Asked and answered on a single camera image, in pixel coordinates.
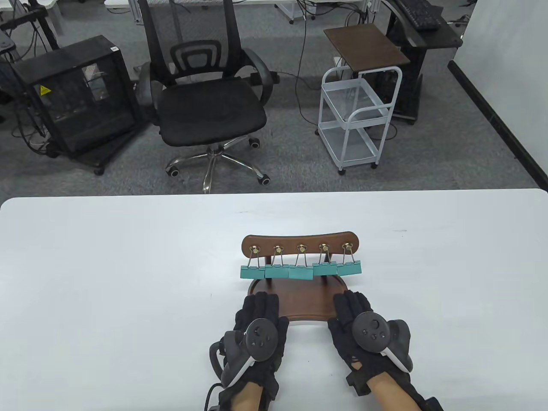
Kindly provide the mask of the person's right hand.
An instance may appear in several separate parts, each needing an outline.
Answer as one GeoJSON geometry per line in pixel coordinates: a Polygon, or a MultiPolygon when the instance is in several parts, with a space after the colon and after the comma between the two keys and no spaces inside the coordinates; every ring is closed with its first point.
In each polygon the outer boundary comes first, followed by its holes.
{"type": "Polygon", "coordinates": [[[345,290],[333,296],[335,317],[328,320],[333,344],[351,372],[361,382],[387,372],[392,377],[401,371],[389,358],[362,349],[352,334],[354,320],[361,313],[372,312],[371,305],[363,293],[345,290]]]}

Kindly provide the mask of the person's left hand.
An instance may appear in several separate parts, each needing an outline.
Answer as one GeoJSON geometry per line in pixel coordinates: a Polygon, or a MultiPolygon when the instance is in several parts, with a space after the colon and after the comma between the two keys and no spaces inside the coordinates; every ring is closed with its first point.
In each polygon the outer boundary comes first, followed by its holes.
{"type": "Polygon", "coordinates": [[[278,371],[286,344],[286,333],[289,327],[289,319],[279,315],[279,297],[277,294],[258,292],[245,297],[243,305],[235,314],[233,330],[246,331],[252,321],[265,318],[271,321],[278,332],[278,343],[272,357],[263,362],[256,362],[239,378],[241,382],[252,382],[269,391],[272,397],[276,397],[279,384],[275,378],[278,371]]]}

